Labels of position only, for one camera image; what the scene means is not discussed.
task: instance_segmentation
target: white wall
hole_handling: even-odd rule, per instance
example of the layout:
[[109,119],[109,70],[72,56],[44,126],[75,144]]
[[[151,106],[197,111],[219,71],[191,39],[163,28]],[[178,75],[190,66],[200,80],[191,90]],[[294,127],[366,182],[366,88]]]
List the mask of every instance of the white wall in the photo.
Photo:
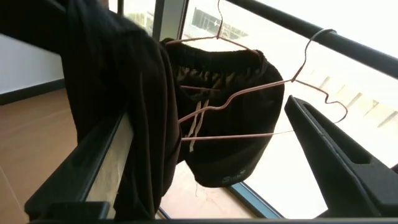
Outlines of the white wall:
[[62,78],[61,56],[0,34],[0,94]]

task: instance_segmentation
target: wire hanger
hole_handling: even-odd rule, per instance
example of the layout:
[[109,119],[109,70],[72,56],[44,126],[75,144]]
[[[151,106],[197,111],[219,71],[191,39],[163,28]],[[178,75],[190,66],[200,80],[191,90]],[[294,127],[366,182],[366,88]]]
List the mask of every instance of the wire hanger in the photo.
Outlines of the wire hanger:
[[242,45],[242,44],[239,44],[239,43],[237,43],[237,42],[234,42],[234,41],[232,41],[232,40],[228,40],[228,39],[226,39],[226,38],[220,36],[221,30],[222,30],[222,28],[223,28],[223,21],[224,21],[223,15],[222,15],[222,13],[221,13],[221,11],[220,11],[220,0],[218,0],[217,9],[218,9],[218,12],[219,12],[219,14],[220,14],[220,16],[221,16],[220,27],[218,28],[217,35],[215,35],[215,36],[213,36],[213,37],[197,37],[197,38],[191,38],[191,39],[185,39],[185,40],[172,40],[172,41],[170,41],[170,42],[167,42],[166,45],[169,45],[169,44],[177,44],[177,43],[182,43],[182,42],[189,42],[189,41],[196,41],[196,40],[214,39],[214,38],[215,38],[215,39],[217,39],[217,40],[218,40],[218,39],[221,39],[221,40],[227,41],[227,42],[229,42],[229,43],[231,43],[231,44],[234,44],[234,45],[237,45],[237,46],[239,46],[239,47],[242,47],[242,48],[244,48],[244,49],[246,49],[246,50],[249,50],[249,51],[251,51],[252,53],[256,54],[258,57],[261,57],[260,54],[259,54],[259,52],[255,51],[255,50],[252,50],[252,49],[250,49],[250,48],[248,48],[248,47],[246,47],[246,46],[244,46],[244,45]]
[[[325,104],[338,103],[338,104],[340,104],[340,105],[345,109],[345,114],[344,114],[344,116],[343,116],[340,120],[338,120],[337,122],[335,122],[335,123],[339,123],[340,121],[344,120],[344,119],[346,118],[347,114],[348,114],[348,109],[347,109],[346,106],[344,106],[344,104],[342,104],[342,103],[339,102],[339,101],[328,102],[329,94],[328,94],[327,92],[325,92],[325,91],[321,90],[320,88],[315,87],[315,86],[313,86],[313,85],[311,85],[311,84],[308,84],[308,83],[302,82],[302,81],[300,81],[300,80],[297,80],[298,75],[301,73],[301,71],[303,70],[303,67],[305,66],[305,64],[306,64],[306,62],[307,62],[307,49],[308,49],[308,46],[310,45],[310,43],[311,43],[317,36],[319,36],[319,35],[322,34],[322,33],[326,33],[326,32],[336,32],[336,31],[333,30],[333,29],[323,29],[323,30],[318,31],[316,34],[314,34],[314,35],[311,37],[311,39],[307,42],[307,45],[305,46],[305,50],[304,50],[304,62],[303,62],[303,64],[300,66],[300,68],[297,70],[297,72],[295,73],[295,75],[293,76],[293,78],[291,78],[291,79],[289,79],[289,80],[282,80],[282,81],[278,81],[278,82],[274,82],[274,83],[268,83],[268,84],[265,84],[265,85],[255,86],[255,87],[252,87],[252,88],[247,88],[247,89],[245,89],[245,90],[238,91],[238,92],[232,94],[232,95],[226,100],[226,102],[225,102],[223,105],[221,105],[221,106],[205,106],[205,107],[203,107],[202,109],[196,110],[196,111],[194,111],[194,112],[192,112],[192,113],[190,113],[190,114],[188,114],[188,115],[182,117],[181,119],[178,120],[178,123],[180,124],[180,123],[182,123],[182,122],[184,122],[184,121],[186,121],[186,120],[188,120],[188,119],[194,117],[196,114],[199,114],[199,113],[202,113],[202,116],[201,116],[201,121],[202,121],[202,119],[203,119],[203,113],[204,113],[206,110],[222,110],[222,109],[226,108],[226,107],[229,105],[229,103],[233,100],[233,98],[235,98],[235,97],[237,97],[237,96],[239,96],[239,95],[242,95],[242,94],[245,94],[245,93],[250,93],[250,92],[253,92],[253,91],[264,90],[264,89],[266,89],[266,88],[270,88],[270,87],[277,86],[277,85],[283,85],[283,84],[285,84],[285,83],[287,83],[287,82],[292,82],[292,83],[293,83],[293,82],[298,82],[298,83],[300,83],[300,84],[303,84],[303,85],[305,85],[305,86],[308,86],[308,87],[310,87],[310,88],[313,88],[313,89],[315,89],[315,90],[318,90],[318,91],[324,93],[324,94],[326,95],[326,97],[325,97]],[[292,131],[293,131],[293,130],[291,130],[291,131],[283,131],[283,132],[279,132],[279,133],[242,134],[242,135],[232,135],[232,136],[187,137],[187,138],[182,138],[182,141],[200,141],[200,140],[211,140],[211,139],[261,138],[261,137],[272,136],[272,135],[275,135],[275,134],[289,133],[289,132],[292,132]]]

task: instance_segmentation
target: black garment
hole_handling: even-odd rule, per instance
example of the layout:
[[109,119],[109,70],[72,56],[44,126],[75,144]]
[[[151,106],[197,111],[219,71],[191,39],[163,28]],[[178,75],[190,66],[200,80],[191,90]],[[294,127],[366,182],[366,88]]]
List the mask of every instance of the black garment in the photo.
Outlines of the black garment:
[[128,103],[134,139],[116,218],[154,218],[171,185],[181,138],[167,54],[144,30],[97,1],[69,0],[67,16],[62,63],[78,142]]
[[[185,44],[165,45],[176,84],[178,117],[195,111],[197,103],[221,106],[239,90],[281,81],[277,69],[262,52],[248,50],[206,52]],[[221,91],[182,89],[180,85]],[[237,96],[221,111],[206,111],[198,136],[273,133],[278,120],[284,86],[275,86]],[[183,137],[193,118],[181,124]],[[179,161],[186,160],[196,181],[205,187],[225,187],[243,181],[253,172],[271,137],[183,142]]]

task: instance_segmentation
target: tiled floor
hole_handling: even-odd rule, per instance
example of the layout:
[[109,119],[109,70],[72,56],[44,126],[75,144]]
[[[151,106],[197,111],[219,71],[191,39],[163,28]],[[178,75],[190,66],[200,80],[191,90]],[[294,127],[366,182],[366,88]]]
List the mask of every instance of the tiled floor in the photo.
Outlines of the tiled floor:
[[[65,90],[0,106],[0,223],[26,223],[23,206],[76,147]],[[224,189],[197,186],[185,164],[163,198],[172,218],[251,218]]]

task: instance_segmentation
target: logo on shorts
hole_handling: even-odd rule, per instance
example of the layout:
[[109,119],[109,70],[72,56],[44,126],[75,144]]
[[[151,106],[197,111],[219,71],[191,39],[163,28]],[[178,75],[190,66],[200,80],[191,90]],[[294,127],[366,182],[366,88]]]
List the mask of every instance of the logo on shorts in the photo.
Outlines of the logo on shorts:
[[228,182],[232,182],[232,181],[237,181],[238,179],[240,179],[243,174],[246,172],[246,170],[242,170],[241,172],[239,172],[238,174],[236,174],[233,177],[224,177],[223,178],[223,184],[226,184]]

